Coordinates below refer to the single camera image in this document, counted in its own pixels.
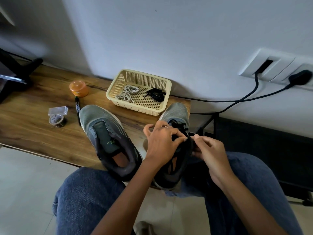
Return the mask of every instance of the hand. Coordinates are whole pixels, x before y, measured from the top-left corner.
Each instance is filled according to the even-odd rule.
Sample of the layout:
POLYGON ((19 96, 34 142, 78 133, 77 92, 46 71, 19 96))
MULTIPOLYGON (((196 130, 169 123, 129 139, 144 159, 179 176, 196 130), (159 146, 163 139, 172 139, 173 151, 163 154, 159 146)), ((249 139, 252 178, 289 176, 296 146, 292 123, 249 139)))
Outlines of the hand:
POLYGON ((213 182, 221 188, 224 179, 234 176, 224 144, 216 139, 197 134, 192 138, 198 146, 192 152, 192 155, 205 161, 213 182))
POLYGON ((155 166, 161 168, 171 160, 177 147, 186 141, 187 137, 177 128, 169 126, 165 121, 156 122, 151 132, 149 129, 153 126, 153 124, 147 124, 143 129, 148 139, 146 159, 153 160, 155 166), (177 135, 178 138, 172 141, 172 135, 177 135))

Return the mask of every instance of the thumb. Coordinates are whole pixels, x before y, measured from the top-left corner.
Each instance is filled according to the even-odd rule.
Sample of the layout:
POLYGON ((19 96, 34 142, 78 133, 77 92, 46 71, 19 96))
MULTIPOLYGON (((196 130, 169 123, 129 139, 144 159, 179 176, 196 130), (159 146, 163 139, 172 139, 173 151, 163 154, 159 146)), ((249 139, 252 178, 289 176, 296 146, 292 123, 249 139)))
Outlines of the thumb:
POLYGON ((203 141, 203 139, 198 134, 194 135, 194 141, 201 151, 209 150, 209 146, 203 141))
POLYGON ((186 140, 187 140, 187 137, 182 136, 182 137, 176 138, 176 139, 173 141, 173 144, 174 144, 175 147, 177 148, 182 142, 185 142, 186 140))

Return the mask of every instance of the forearm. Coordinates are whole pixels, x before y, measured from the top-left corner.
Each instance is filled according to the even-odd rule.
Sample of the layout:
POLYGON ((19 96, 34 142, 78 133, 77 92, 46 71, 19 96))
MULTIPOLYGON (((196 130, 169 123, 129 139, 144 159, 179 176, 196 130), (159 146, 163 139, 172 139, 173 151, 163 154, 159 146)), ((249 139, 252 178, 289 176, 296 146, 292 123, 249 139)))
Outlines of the forearm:
POLYGON ((159 168, 146 159, 91 235, 130 234, 138 211, 159 168))
POLYGON ((287 234, 235 175, 222 180, 221 189, 249 234, 287 234))

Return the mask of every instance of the shoe logo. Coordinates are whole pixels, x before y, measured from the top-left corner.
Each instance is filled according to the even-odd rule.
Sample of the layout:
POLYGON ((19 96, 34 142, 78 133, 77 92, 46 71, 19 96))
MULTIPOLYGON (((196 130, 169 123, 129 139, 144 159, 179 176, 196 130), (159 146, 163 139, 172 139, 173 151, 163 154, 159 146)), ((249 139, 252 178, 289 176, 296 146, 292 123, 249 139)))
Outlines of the shoe logo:
POLYGON ((106 144, 114 145, 115 144, 115 140, 111 140, 110 142, 107 142, 106 144))

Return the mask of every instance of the black marker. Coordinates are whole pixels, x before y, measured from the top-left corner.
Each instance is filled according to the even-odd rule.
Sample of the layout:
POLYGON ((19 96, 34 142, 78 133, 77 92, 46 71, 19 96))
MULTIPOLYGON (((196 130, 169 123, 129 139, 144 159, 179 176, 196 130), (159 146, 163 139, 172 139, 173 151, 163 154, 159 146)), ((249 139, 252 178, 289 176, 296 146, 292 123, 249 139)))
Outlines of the black marker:
POLYGON ((76 112, 77 112, 78 123, 79 123, 79 126, 81 127, 80 119, 79 119, 79 112, 80 112, 79 98, 77 96, 75 97, 75 104, 76 104, 76 112))

